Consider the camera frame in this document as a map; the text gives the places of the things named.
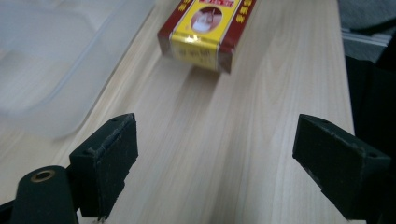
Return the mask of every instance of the dark floor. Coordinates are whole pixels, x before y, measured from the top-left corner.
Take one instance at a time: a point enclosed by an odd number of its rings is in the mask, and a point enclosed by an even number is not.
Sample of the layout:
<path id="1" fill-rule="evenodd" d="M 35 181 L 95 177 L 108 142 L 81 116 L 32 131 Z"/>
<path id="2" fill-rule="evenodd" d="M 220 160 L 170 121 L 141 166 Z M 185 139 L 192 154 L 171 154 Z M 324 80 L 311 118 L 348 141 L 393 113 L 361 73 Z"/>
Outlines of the dark floor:
<path id="1" fill-rule="evenodd" d="M 396 18 L 396 0 L 339 0 L 342 28 L 362 28 Z M 381 35 L 390 37 L 396 28 Z M 385 47 L 344 39 L 347 56 L 375 62 Z"/>

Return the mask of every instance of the wood grain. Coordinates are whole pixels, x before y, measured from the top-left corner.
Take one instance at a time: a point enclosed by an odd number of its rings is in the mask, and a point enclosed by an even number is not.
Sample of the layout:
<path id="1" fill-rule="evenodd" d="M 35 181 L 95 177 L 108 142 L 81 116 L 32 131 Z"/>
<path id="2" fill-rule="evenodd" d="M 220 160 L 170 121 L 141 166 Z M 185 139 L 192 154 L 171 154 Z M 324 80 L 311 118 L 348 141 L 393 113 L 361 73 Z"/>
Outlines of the wood grain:
<path id="1" fill-rule="evenodd" d="M 258 1 L 230 75 L 161 56 L 156 33 L 177 3 L 157 2 L 75 133 L 0 129 L 0 203 L 135 112 L 140 156 L 107 223 L 347 223 L 291 157 L 301 113 L 353 132 L 337 2 Z"/>

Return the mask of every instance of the white plastic tray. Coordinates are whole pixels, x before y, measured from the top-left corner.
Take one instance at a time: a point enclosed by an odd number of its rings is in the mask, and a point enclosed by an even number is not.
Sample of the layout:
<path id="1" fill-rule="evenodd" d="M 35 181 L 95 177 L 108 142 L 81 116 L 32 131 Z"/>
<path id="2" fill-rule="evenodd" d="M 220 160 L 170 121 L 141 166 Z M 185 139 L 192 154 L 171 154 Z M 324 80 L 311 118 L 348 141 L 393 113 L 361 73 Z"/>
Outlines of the white plastic tray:
<path id="1" fill-rule="evenodd" d="M 85 119 L 154 0 L 0 0 L 0 124 L 60 137 Z"/>

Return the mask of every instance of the table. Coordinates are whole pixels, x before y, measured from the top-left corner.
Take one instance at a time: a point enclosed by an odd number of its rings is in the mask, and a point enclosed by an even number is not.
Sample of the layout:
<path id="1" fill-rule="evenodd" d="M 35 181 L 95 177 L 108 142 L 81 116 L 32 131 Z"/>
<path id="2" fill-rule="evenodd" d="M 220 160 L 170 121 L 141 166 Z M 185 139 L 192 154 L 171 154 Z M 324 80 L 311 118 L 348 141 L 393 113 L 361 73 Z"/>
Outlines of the table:
<path id="1" fill-rule="evenodd" d="M 135 112 L 140 155 L 107 223 L 347 223 L 291 157 L 301 113 L 353 132 L 337 1 L 258 1 L 230 75 L 161 56 L 156 33 L 177 3 L 157 2 L 76 132 L 0 128 L 0 203 Z"/>

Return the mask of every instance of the cardboard box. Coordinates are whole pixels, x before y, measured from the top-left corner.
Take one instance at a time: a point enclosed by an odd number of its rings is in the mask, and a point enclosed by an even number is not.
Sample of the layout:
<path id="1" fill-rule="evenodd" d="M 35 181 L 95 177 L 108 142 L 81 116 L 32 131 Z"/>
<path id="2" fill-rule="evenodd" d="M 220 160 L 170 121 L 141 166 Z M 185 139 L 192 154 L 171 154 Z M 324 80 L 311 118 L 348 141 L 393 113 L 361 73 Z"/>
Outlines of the cardboard box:
<path id="1" fill-rule="evenodd" d="M 181 0 L 158 33 L 163 55 L 231 73 L 256 0 Z"/>

